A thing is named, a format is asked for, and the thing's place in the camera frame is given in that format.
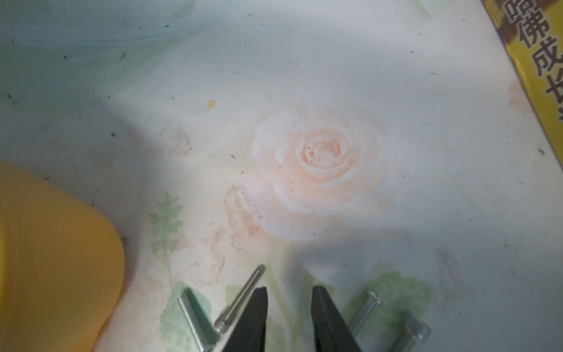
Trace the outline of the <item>yellow plastic storage tray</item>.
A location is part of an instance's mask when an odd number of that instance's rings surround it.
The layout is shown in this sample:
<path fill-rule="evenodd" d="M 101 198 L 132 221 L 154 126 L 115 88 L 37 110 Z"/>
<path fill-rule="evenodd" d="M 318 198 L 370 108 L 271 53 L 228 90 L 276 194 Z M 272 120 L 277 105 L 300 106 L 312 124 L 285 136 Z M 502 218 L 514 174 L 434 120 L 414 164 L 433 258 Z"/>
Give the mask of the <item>yellow plastic storage tray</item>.
<path fill-rule="evenodd" d="M 121 238 L 102 213 L 1 163 L 1 350 L 92 350 L 125 267 Z"/>

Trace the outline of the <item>silver socket head screw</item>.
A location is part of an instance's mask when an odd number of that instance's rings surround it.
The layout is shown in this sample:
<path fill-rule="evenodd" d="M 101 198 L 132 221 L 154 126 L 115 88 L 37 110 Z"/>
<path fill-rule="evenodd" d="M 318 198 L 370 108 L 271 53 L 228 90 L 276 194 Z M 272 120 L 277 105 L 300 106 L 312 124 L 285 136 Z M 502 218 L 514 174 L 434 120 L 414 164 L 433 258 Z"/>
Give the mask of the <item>silver socket head screw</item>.
<path fill-rule="evenodd" d="M 177 302 L 198 351 L 214 351 L 219 337 L 211 321 L 211 304 L 195 289 L 186 287 Z"/>

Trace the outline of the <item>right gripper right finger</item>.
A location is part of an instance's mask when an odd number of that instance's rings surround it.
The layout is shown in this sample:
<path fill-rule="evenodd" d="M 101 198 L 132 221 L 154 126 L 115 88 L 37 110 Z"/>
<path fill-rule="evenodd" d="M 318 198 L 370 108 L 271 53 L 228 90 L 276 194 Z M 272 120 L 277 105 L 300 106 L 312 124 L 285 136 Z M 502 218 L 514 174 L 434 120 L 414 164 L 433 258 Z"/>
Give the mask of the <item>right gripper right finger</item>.
<path fill-rule="evenodd" d="M 316 352 L 361 351 L 323 286 L 316 285 L 312 289 L 311 316 Z"/>

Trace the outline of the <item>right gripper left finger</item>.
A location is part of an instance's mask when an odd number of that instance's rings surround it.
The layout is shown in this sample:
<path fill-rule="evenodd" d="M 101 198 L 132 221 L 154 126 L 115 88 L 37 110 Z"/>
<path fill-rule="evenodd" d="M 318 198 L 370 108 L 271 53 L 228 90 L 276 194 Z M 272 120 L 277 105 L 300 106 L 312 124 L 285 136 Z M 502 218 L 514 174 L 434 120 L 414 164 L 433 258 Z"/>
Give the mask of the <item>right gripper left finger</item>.
<path fill-rule="evenodd" d="M 268 292 L 266 287 L 254 289 L 223 352 L 265 351 Z"/>

